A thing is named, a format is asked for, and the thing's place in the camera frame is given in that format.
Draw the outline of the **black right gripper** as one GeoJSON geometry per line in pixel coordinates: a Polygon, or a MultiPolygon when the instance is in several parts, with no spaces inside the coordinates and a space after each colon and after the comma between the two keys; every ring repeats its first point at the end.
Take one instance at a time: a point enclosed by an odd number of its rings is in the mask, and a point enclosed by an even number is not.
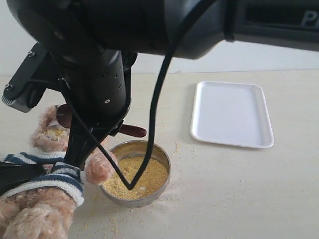
{"type": "Polygon", "coordinates": [[[96,149],[91,136],[101,143],[122,123],[130,106],[129,71],[132,53],[106,50],[86,64],[74,63],[52,53],[58,73],[58,90],[73,107],[68,148],[64,162],[84,167],[96,149]]]}

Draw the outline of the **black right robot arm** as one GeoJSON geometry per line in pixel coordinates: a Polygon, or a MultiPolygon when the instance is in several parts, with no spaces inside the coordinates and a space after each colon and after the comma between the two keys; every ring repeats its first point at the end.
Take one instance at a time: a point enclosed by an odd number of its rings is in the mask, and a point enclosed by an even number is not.
{"type": "Polygon", "coordinates": [[[173,57],[199,59],[223,40],[319,49],[316,0],[9,0],[7,6],[36,44],[2,101],[28,112],[46,89],[61,92],[75,111],[66,160],[77,167],[119,131],[138,53],[164,56],[154,112],[173,57]]]}

